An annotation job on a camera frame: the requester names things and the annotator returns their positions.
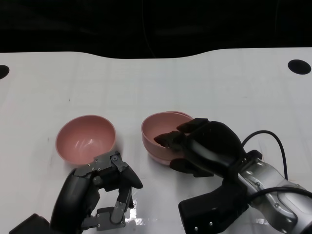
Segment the white table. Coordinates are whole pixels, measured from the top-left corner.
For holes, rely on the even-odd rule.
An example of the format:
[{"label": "white table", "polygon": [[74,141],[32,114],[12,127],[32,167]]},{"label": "white table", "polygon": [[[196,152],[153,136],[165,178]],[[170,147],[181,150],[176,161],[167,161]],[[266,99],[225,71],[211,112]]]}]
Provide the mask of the white table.
[{"label": "white table", "polygon": [[[90,54],[0,54],[10,73],[0,80],[1,233],[37,213],[50,220],[72,166],[55,150],[60,128],[87,114],[115,126],[123,159],[143,182],[124,229],[108,234],[183,234],[182,200],[211,192],[221,179],[194,178],[147,156],[140,125],[150,114],[176,110],[226,123],[243,140],[261,129],[282,140],[289,179],[312,190],[312,73],[287,64],[312,64],[312,48],[232,49],[174,59],[111,59]],[[279,147],[257,136],[245,147],[283,173]],[[97,208],[113,206],[117,191],[101,192]],[[96,233],[94,229],[85,233]],[[249,208],[225,233],[278,233]]]}]

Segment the black hole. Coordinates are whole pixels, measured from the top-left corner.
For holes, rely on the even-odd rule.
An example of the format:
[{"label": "black hole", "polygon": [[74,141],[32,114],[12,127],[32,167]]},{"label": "black hole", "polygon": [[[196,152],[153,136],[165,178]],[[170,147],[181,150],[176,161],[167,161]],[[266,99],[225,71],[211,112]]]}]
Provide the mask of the black hole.
[{"label": "black hole", "polygon": [[300,75],[308,74],[311,71],[311,66],[307,62],[298,59],[290,61],[288,63],[288,68],[292,72]]},{"label": "black hole", "polygon": [[0,79],[5,78],[10,72],[10,69],[5,65],[0,65]]}]

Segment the black cable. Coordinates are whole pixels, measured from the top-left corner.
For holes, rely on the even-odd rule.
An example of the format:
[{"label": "black cable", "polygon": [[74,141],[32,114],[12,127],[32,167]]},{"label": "black cable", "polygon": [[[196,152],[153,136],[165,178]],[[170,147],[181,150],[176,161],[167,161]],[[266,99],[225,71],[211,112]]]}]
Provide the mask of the black cable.
[{"label": "black cable", "polygon": [[146,42],[147,47],[148,47],[148,49],[150,50],[150,52],[151,52],[153,58],[156,59],[156,56],[155,56],[154,52],[152,51],[152,49],[151,49],[151,47],[150,47],[150,44],[148,43],[147,36],[146,36],[145,23],[144,23],[144,14],[143,14],[143,9],[144,9],[144,7],[143,7],[143,1],[144,1],[144,0],[141,0],[141,8],[142,8],[142,9],[141,9],[141,14],[142,14],[142,25],[143,25],[143,33],[144,33],[144,37],[145,37],[145,42]]},{"label": "black cable", "polygon": [[266,134],[273,136],[275,138],[275,140],[277,141],[279,148],[281,149],[282,158],[283,158],[284,177],[286,180],[288,180],[287,163],[286,163],[286,156],[285,156],[284,147],[282,145],[282,142],[280,141],[280,139],[277,137],[276,134],[274,134],[273,132],[267,131],[267,130],[260,130],[260,131],[254,132],[254,133],[250,134],[248,137],[246,137],[246,139],[242,143],[242,146],[244,147],[245,144],[247,143],[247,141],[249,141],[255,135],[262,134],[262,133],[266,133]]},{"label": "black cable", "polygon": [[280,0],[277,0],[277,2],[276,2],[276,10],[275,10],[275,26],[274,26],[275,36],[276,36],[276,33],[277,33],[277,13],[278,13],[279,2],[280,2]]},{"label": "black cable", "polygon": [[305,196],[312,198],[312,193],[304,189],[299,189],[299,188],[294,188],[294,187],[274,187],[274,188],[260,190],[256,192],[255,194],[248,196],[247,198],[248,203],[256,199],[259,196],[263,196],[265,194],[269,194],[273,192],[294,193],[294,194],[305,195]]}]

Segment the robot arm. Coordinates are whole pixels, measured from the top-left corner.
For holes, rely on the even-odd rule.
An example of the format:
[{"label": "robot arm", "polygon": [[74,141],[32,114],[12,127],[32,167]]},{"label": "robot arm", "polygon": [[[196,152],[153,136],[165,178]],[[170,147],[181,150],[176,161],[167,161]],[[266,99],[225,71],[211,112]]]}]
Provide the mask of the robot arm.
[{"label": "robot arm", "polygon": [[248,204],[260,210],[270,225],[282,233],[311,232],[311,198],[271,192],[250,199],[267,188],[303,188],[261,161],[260,152],[246,153],[237,135],[226,125],[196,118],[177,129],[155,138],[164,147],[184,152],[185,158],[173,160],[170,167],[195,177],[216,174],[224,178],[215,191],[180,202],[186,234],[220,233],[246,211]]},{"label": "robot arm", "polygon": [[[135,172],[122,161],[120,153],[97,156],[90,164],[74,169],[67,177],[49,223],[34,214],[17,226],[10,234],[80,234],[89,228],[97,231],[125,227],[124,213],[133,208],[132,188],[143,187]],[[91,212],[100,196],[99,189],[119,190],[113,207]]]}]

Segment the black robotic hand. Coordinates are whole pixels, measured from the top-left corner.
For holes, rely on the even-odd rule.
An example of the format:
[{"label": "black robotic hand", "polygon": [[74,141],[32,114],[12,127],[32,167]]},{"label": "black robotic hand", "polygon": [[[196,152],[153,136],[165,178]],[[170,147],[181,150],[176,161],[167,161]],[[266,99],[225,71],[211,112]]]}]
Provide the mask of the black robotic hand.
[{"label": "black robotic hand", "polygon": [[160,145],[183,151],[184,158],[174,159],[176,171],[207,177],[224,178],[222,186],[211,193],[179,203],[187,234],[216,234],[227,229],[246,209],[247,188],[237,178],[239,171],[254,157],[246,153],[238,136],[225,124],[195,118],[177,127],[179,131],[155,137]]},{"label": "black robotic hand", "polygon": [[[90,164],[74,169],[67,177],[55,203],[51,223],[34,214],[10,234],[80,234],[89,228],[98,231],[124,227],[124,213],[133,208],[132,188],[143,187],[135,172],[122,161],[120,153],[97,156]],[[119,190],[113,207],[91,212],[100,197],[99,189]]]}]

